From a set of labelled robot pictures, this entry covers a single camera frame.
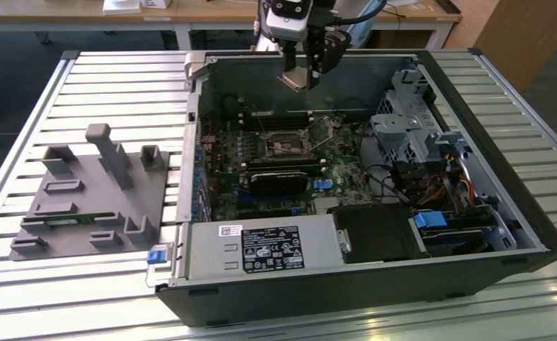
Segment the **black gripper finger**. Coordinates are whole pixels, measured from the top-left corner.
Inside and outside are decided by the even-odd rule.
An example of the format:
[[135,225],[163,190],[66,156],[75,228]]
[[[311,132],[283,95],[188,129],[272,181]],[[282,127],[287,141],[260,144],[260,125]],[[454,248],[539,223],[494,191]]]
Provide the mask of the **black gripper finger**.
[[327,74],[338,65],[351,46],[352,36],[344,30],[315,30],[306,40],[307,86],[311,90],[320,83],[320,75]]
[[284,58],[283,73],[290,72],[298,66],[298,42],[291,40],[280,41],[280,51]]

